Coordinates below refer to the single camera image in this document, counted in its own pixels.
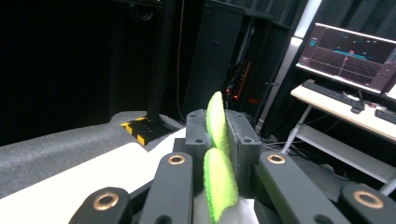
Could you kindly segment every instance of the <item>white desk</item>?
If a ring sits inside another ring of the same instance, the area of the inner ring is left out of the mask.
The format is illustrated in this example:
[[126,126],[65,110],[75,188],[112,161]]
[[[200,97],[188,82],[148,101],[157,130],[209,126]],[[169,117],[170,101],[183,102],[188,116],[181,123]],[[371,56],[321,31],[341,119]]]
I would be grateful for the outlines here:
[[302,86],[297,87],[291,95],[308,104],[296,127],[292,130],[290,137],[283,147],[282,152],[286,153],[294,141],[295,137],[314,146],[336,159],[349,164],[352,167],[366,173],[367,175],[384,183],[381,192],[389,195],[396,188],[396,168],[382,161],[370,157],[357,149],[350,147],[325,133],[321,133],[308,125],[304,120],[308,116],[312,106],[328,114],[343,119],[360,128],[376,133],[390,141],[396,142],[396,125],[379,119],[375,116],[375,110],[365,107],[359,114],[350,111],[351,106],[343,104],[332,98],[315,91],[311,91]]

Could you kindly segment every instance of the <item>monitor screen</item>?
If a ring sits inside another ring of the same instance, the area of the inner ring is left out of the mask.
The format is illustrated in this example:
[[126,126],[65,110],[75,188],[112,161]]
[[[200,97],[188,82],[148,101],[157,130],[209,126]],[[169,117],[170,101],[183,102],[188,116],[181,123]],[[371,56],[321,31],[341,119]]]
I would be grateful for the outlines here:
[[396,41],[316,23],[296,66],[381,93],[395,76]]

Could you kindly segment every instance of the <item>keyboard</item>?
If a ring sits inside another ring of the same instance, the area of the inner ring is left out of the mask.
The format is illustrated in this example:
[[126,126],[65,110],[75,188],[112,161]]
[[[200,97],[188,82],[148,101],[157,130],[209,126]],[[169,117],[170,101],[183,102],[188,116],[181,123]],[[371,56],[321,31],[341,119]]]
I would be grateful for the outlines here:
[[318,84],[315,84],[313,80],[307,80],[303,83],[303,87],[315,91],[317,93],[323,94],[327,97],[330,97],[336,101],[339,101],[341,103],[344,103],[346,105],[352,106],[352,109],[356,109],[357,111],[362,111],[364,110],[364,103],[361,101],[357,101],[354,99],[351,99],[347,97],[345,94],[337,92],[337,91],[332,91],[330,89],[327,89],[325,87],[319,86]]
[[375,111],[375,116],[379,119],[384,119],[390,123],[396,124],[396,114],[384,110],[377,109]]

